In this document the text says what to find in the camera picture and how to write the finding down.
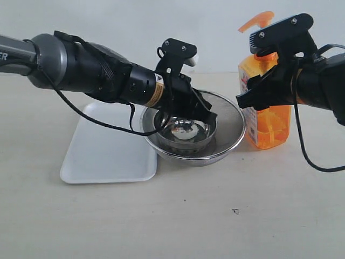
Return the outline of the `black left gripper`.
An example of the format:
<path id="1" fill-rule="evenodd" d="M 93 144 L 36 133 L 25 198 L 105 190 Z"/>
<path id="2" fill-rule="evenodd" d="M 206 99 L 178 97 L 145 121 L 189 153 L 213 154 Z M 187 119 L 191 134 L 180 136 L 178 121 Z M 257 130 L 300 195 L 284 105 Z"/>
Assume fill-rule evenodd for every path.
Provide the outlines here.
<path id="1" fill-rule="evenodd" d="M 212 105 L 204 99 L 202 92 L 191 88 L 186 80 L 165 73 L 164 90 L 156 109 L 175 117 L 196 119 L 205 124 L 216 121 L 218 114 L 211 110 Z"/>

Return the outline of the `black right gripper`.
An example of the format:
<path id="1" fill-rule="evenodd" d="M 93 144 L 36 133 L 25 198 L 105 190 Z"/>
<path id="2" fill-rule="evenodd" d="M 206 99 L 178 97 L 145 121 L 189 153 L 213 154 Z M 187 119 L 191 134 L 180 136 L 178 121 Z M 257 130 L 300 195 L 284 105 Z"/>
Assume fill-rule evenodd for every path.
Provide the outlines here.
<path id="1" fill-rule="evenodd" d="M 291 57 L 278 59 L 263 76 L 257 75 L 247 80 L 247 91 L 236 96 L 240 108 L 253 107 L 256 111 L 271 106 L 293 105 L 293 86 L 296 87 L 296 102 L 323 108 L 323 93 L 316 71 L 308 60 Z"/>

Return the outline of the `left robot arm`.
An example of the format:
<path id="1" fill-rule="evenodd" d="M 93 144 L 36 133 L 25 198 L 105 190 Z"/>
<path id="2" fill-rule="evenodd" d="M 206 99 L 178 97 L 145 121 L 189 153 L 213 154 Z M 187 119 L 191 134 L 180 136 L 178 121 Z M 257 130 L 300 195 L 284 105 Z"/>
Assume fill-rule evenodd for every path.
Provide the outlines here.
<path id="1" fill-rule="evenodd" d="M 174 117 L 210 123 L 217 115 L 184 75 L 195 45 L 168 38 L 154 70 L 82 38 L 55 31 L 31 39 L 1 37 L 1 72 L 25 76 L 38 88 L 83 93 L 103 103 L 137 104 Z"/>

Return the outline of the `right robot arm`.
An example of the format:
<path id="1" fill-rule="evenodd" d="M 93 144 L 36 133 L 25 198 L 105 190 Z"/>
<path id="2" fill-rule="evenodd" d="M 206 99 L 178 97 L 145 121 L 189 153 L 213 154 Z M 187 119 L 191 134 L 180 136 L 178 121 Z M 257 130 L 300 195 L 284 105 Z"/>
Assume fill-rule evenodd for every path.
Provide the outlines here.
<path id="1" fill-rule="evenodd" d="M 247 81 L 247 90 L 236 96 L 241 108 L 257 111 L 294 103 L 330 110 L 344 125 L 344 54 L 316 63 L 302 58 L 277 64 L 264 75 Z"/>

